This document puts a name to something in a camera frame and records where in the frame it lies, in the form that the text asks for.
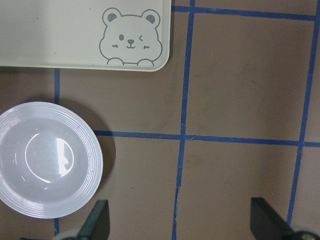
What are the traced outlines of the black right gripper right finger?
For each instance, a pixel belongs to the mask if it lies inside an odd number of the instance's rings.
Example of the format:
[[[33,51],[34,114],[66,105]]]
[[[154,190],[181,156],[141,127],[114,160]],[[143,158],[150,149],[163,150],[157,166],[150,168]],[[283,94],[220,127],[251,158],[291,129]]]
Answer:
[[[318,240],[307,230],[293,230],[262,197],[250,200],[250,231],[256,240]]]

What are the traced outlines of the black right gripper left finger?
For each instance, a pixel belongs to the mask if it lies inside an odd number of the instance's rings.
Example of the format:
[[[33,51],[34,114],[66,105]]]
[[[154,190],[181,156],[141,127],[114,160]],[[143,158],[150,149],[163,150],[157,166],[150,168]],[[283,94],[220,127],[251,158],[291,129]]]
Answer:
[[[80,229],[58,233],[53,240],[107,240],[110,235],[110,210],[107,199],[98,200]]]

